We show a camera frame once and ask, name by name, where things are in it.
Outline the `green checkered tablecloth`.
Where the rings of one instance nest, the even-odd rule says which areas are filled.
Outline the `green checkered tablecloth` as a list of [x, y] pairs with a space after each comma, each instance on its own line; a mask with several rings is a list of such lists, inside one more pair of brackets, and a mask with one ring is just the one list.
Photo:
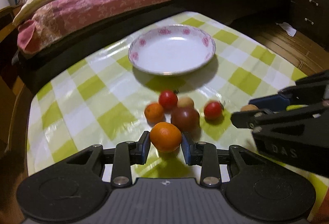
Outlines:
[[[177, 76], [144, 73], [128, 50], [137, 37], [167, 25], [210, 34], [216, 52], [203, 67]], [[277, 94], [307, 77], [261, 44], [195, 12], [145, 27], [82, 59], [33, 98], [27, 139], [28, 177], [17, 190], [25, 223], [328, 223], [328, 177], [258, 152], [252, 131], [231, 115], [251, 99]], [[156, 123], [144, 109], [160, 93], [188, 96], [200, 125], [194, 142], [216, 146], [220, 187], [200, 185], [200, 166], [185, 163], [181, 145], [159, 152], [151, 142], [133, 184], [113, 187], [115, 147], [138, 141]], [[223, 106], [204, 117], [210, 101]]]

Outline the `large orange mandarin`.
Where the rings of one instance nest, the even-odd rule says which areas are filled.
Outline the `large orange mandarin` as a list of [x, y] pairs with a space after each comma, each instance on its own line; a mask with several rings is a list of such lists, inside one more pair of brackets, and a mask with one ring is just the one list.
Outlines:
[[162, 153], [175, 151], [182, 143], [181, 131], [171, 123], [160, 122], [151, 129], [150, 140], [154, 147]]

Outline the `small orange mandarin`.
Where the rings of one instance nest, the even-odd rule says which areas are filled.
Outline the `small orange mandarin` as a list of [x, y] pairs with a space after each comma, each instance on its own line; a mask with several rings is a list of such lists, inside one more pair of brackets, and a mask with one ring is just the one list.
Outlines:
[[144, 109], [144, 116], [148, 122], [158, 123], [165, 118], [165, 111], [159, 103], [151, 103]]

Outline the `red cherry tomato with stem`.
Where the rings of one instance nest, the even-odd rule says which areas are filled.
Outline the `red cherry tomato with stem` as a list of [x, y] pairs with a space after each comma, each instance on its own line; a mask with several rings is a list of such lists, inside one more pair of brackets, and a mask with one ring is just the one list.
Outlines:
[[204, 117], [207, 120], [216, 120], [222, 116], [223, 106], [219, 101], [210, 101], [204, 107]]

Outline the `dark drawer cabinet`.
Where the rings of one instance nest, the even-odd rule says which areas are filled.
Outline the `dark drawer cabinet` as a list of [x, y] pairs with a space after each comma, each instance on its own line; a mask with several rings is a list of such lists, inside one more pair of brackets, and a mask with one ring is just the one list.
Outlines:
[[291, 0], [291, 25], [328, 48], [328, 0]]

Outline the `white paper on floor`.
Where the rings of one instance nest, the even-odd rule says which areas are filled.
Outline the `white paper on floor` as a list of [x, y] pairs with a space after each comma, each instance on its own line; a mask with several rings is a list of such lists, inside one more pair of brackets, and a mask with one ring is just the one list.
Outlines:
[[290, 36], [290, 37], [294, 37], [297, 33], [297, 30], [294, 29], [290, 24], [283, 22], [283, 23], [277, 23], [278, 26], [280, 26], [283, 30], [286, 31], [286, 33]]

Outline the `wooden bedside cabinet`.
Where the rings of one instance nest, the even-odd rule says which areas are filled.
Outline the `wooden bedside cabinet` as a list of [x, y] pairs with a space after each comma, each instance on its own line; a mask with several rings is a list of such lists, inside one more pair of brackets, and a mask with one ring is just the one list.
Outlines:
[[17, 43], [18, 29], [13, 24], [15, 16], [21, 10], [22, 5], [8, 6], [2, 8], [0, 11], [0, 28], [1, 28], [1, 42]]

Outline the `dark purple tomato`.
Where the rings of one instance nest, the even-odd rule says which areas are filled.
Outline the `dark purple tomato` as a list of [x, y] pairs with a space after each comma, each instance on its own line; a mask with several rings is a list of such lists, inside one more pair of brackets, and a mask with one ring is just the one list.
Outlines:
[[200, 125], [200, 115], [191, 107], [177, 107], [171, 113], [171, 123], [181, 132], [193, 132]]

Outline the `white plate with pink flowers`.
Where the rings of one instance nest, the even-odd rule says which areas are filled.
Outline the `white plate with pink flowers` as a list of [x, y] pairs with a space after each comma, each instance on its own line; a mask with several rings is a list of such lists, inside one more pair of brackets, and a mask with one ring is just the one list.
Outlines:
[[210, 34], [190, 25], [167, 25], [137, 37], [128, 50], [136, 69], [153, 75], [177, 76], [197, 70], [212, 59], [216, 43]]

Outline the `tan longan fruit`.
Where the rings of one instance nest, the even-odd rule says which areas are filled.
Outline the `tan longan fruit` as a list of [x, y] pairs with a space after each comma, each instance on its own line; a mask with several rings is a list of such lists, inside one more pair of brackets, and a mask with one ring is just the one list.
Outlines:
[[259, 108], [256, 107], [255, 105], [253, 104], [248, 104], [248, 105], [245, 105], [243, 107], [241, 107], [240, 111], [241, 112], [246, 112], [246, 111], [252, 111], [252, 110], [258, 110]]
[[185, 107], [190, 107], [194, 108], [195, 104], [192, 98], [188, 96], [180, 97], [177, 101], [177, 107], [179, 108], [185, 108]]

